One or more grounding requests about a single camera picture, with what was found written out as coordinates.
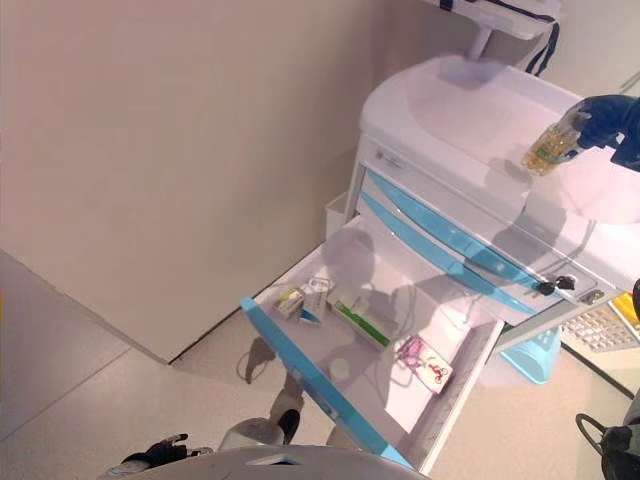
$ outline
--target black strap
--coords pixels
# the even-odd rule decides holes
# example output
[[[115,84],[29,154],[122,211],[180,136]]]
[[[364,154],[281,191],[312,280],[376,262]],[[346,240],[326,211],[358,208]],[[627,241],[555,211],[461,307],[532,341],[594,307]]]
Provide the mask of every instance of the black strap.
[[[600,422],[595,420],[593,417],[590,417],[586,413],[579,413],[578,415],[576,415],[576,425],[578,425],[578,430],[580,430],[580,433],[582,433],[584,438],[587,439],[589,445],[591,445],[593,449],[598,452],[598,455],[602,455],[602,446],[600,445],[600,442],[596,442],[589,434],[589,432],[587,432],[587,429],[584,427],[584,422],[587,422],[592,427],[595,427],[601,435],[604,435],[607,429]]]
[[[450,12],[453,10],[453,0],[440,0],[440,8]]]
[[[495,5],[498,5],[500,7],[507,8],[509,10],[512,10],[526,17],[533,18],[535,20],[540,20],[547,23],[553,23],[553,26],[551,27],[551,34],[549,35],[549,41],[542,48],[542,50],[540,50],[538,53],[534,55],[534,57],[529,62],[529,65],[527,65],[527,68],[525,69],[527,73],[531,73],[536,77],[539,77],[540,74],[544,72],[544,70],[547,68],[547,65],[549,64],[549,60],[551,60],[551,57],[556,51],[556,45],[558,44],[558,38],[560,37],[560,25],[558,25],[558,23],[556,22],[556,19],[553,18],[551,15],[542,15],[539,13],[530,12],[529,10],[526,10],[521,7],[517,7],[515,5],[511,5],[509,3],[503,2],[502,0],[486,0],[486,1],[493,3]],[[536,68],[536,65],[540,61],[540,59],[542,59],[542,63],[538,67],[538,71],[534,74],[533,70]]]
[[[536,64],[540,60],[540,57],[542,57],[542,54],[544,54],[544,59],[542,60],[542,63],[538,67],[538,71],[534,75],[536,77],[539,77],[540,74],[544,72],[544,70],[547,68],[547,65],[549,65],[549,60],[551,60],[551,57],[556,51],[556,46],[558,45],[559,37],[560,37],[560,25],[558,25],[557,23],[554,23],[553,26],[551,27],[551,35],[549,35],[549,41],[542,48],[542,50],[540,50],[531,59],[531,61],[529,62],[529,65],[527,65],[527,68],[525,69],[527,73],[533,73],[533,69],[535,68]]]

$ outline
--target open drawer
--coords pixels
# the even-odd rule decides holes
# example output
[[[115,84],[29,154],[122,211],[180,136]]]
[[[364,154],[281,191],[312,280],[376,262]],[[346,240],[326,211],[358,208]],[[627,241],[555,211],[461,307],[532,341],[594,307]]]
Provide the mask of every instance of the open drawer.
[[[309,277],[367,296],[399,325],[383,352],[327,306],[320,326],[283,319],[273,307]],[[432,467],[502,329],[450,276],[417,255],[375,218],[358,216],[242,307],[288,371],[320,407],[365,450],[426,473]],[[440,394],[428,390],[397,349],[421,335],[452,366]],[[344,381],[329,380],[336,358],[349,365]]]

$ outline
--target white cart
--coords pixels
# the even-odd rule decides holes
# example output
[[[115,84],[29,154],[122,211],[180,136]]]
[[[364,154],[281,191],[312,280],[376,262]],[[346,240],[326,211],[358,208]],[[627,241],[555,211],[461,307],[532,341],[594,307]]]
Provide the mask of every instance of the white cart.
[[[367,101],[345,225],[242,306],[288,370],[364,449],[428,473],[492,350],[605,302],[640,276],[640,175],[586,152],[545,178],[520,158],[579,97],[511,67],[443,57]],[[400,326],[373,349],[331,310],[279,318],[313,275],[358,289]],[[541,282],[573,289],[540,294]],[[511,325],[500,335],[505,324]],[[454,369],[440,395],[396,358],[421,332]],[[343,358],[349,377],[332,382]]]

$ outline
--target blue bin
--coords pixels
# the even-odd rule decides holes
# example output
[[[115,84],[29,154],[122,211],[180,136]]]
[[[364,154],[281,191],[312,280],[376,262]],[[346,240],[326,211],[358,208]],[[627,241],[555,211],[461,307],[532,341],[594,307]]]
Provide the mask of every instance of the blue bin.
[[[530,382],[544,385],[553,373],[560,351],[561,334],[560,327],[552,328],[500,355]]]

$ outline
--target yellow liquid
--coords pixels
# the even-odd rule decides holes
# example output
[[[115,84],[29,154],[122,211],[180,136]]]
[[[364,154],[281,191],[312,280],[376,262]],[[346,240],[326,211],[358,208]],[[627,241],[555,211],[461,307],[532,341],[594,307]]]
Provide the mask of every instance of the yellow liquid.
[[[522,166],[534,175],[547,175],[563,163],[562,157],[574,140],[567,137],[556,126],[548,128],[527,151],[522,159]]]

